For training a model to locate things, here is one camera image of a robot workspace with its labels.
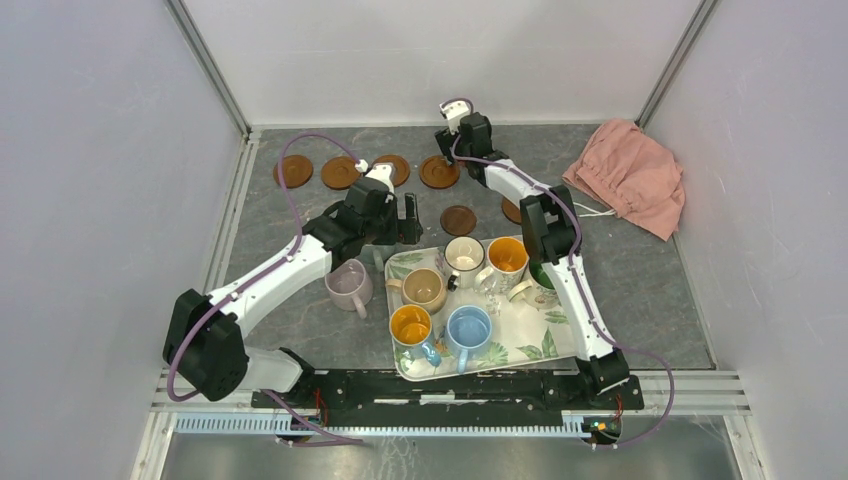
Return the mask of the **dark walnut coaster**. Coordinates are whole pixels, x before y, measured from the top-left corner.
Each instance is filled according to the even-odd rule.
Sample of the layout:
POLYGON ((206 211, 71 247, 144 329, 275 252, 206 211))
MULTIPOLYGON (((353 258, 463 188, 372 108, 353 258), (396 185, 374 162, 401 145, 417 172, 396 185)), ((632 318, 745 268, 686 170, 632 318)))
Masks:
POLYGON ((476 227, 477 217, 468 207, 452 205, 445 208, 440 216, 442 229, 456 237, 469 235, 476 227))

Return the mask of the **brown wooden coaster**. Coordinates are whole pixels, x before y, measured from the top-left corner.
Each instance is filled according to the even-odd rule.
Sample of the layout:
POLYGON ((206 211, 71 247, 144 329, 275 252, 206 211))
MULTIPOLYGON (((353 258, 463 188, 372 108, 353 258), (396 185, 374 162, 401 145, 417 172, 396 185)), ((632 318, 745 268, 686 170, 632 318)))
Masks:
POLYGON ((349 156, 338 156, 328 160, 321 169, 321 181, 331 190, 349 188, 361 177, 357 162, 349 156))
POLYGON ((382 155, 375 160, 374 164, 388 164, 392 166, 392 184, 394 187, 402 186, 410 176, 410 166, 400 155, 382 155))
POLYGON ((522 215, 520 208, 514 203, 510 202, 506 197, 502 199, 501 210, 506 219, 510 222, 516 225, 520 225, 522 223, 522 215))
POLYGON ((272 168, 272 177, 280 186, 295 189, 305 185, 313 176, 314 166, 304 155, 287 155, 272 168))
POLYGON ((450 163, 443 155, 431 156, 419 167, 421 182, 432 189, 450 188, 457 183, 460 175, 461 167, 450 163))

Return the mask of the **pink drawstring cloth bag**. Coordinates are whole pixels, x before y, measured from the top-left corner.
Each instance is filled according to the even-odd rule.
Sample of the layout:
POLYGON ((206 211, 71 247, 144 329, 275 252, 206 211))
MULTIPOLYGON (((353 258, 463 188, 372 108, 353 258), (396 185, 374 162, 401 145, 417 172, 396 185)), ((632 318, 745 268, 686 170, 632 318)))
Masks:
POLYGON ((600 125, 563 181, 663 241, 678 230, 685 204, 683 168, 630 120, 600 125))

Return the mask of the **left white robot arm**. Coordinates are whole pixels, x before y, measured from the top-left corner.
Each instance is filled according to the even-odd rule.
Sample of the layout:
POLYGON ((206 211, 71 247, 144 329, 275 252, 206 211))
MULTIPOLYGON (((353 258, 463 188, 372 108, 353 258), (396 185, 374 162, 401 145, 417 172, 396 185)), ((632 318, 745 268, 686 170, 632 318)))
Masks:
POLYGON ((209 293, 189 289, 176 300, 163 359, 166 389, 187 381, 194 395, 220 401, 241 387, 271 390, 290 407, 306 405, 313 379, 297 356, 284 350, 250 349, 247 335, 267 315, 311 282, 356 258, 367 244, 415 245, 423 234, 417 198, 396 196, 391 181, 362 177, 320 216, 301 226, 281 251, 250 273, 209 293))

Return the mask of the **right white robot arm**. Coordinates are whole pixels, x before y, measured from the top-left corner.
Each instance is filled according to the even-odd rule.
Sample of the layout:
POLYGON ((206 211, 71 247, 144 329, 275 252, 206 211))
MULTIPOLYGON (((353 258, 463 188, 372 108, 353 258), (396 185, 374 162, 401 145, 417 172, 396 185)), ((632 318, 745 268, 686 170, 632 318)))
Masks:
POLYGON ((578 396, 591 408, 606 406, 629 380, 630 368, 608 334, 588 284, 570 191, 535 180, 495 149, 486 116, 460 101, 445 107, 442 116, 447 126, 435 138, 447 161, 463 162, 471 178, 519 207, 525 250, 541 265, 569 317, 581 376, 578 396))

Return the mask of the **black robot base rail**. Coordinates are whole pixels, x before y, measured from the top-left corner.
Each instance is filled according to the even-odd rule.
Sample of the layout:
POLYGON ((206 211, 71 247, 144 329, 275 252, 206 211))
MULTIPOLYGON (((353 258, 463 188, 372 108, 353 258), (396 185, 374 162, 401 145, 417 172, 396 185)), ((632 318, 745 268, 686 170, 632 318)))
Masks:
POLYGON ((328 412, 331 427, 557 426, 565 411, 600 415, 641 410, 636 376, 592 394, 575 371, 496 370, 411 382, 394 370, 309 372, 288 393, 256 392, 251 405, 270 410, 281 402, 298 410, 328 412))

